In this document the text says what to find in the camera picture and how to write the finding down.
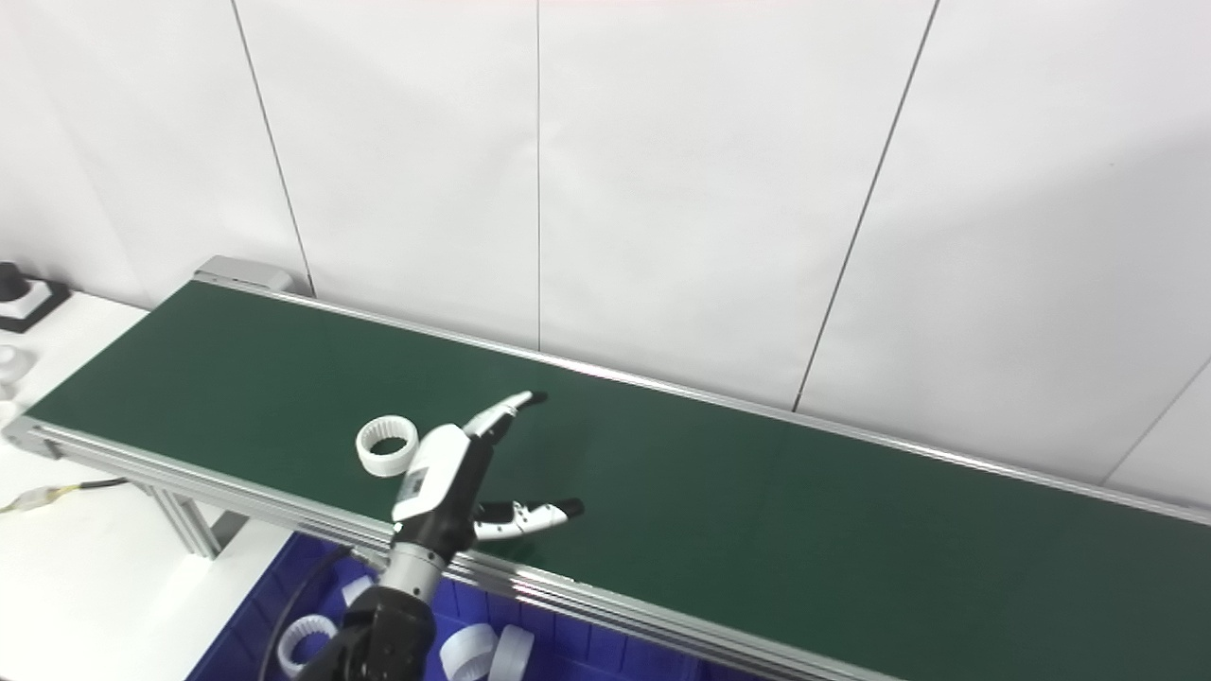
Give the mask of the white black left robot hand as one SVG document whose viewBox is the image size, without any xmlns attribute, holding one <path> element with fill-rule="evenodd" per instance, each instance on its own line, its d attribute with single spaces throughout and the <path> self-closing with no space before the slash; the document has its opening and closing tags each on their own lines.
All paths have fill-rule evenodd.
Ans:
<svg viewBox="0 0 1211 681">
<path fill-rule="evenodd" d="M 477 543 L 553 530 L 586 513 L 580 498 L 480 500 L 497 443 L 521 410 L 546 400 L 547 393 L 513 393 L 463 427 L 442 424 L 425 435 L 391 509 L 391 549 L 412 546 L 449 562 Z"/>
</svg>

